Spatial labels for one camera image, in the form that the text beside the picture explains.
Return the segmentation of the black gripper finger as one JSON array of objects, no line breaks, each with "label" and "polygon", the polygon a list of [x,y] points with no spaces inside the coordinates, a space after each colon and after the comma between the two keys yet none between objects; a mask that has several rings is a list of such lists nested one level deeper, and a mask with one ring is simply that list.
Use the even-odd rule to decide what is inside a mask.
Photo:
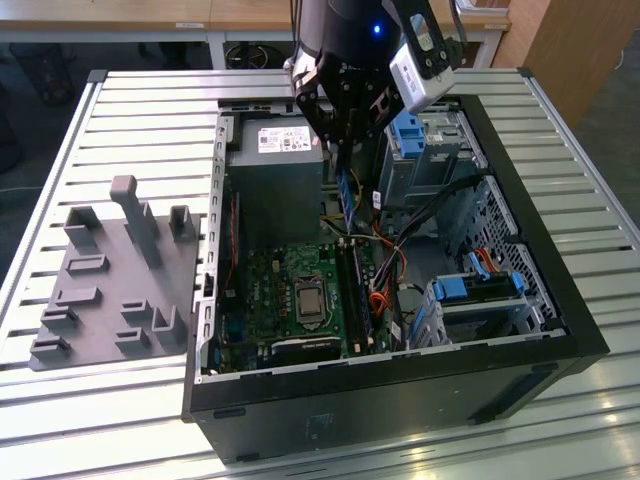
[{"label": "black gripper finger", "polygon": [[347,110],[344,144],[354,146],[381,133],[403,109],[396,87],[387,87],[375,98],[364,92]]},{"label": "black gripper finger", "polygon": [[295,103],[303,113],[315,134],[323,141],[336,146],[345,143],[344,129],[341,127],[336,108],[325,108],[319,94],[317,74],[301,74],[293,79]]}]

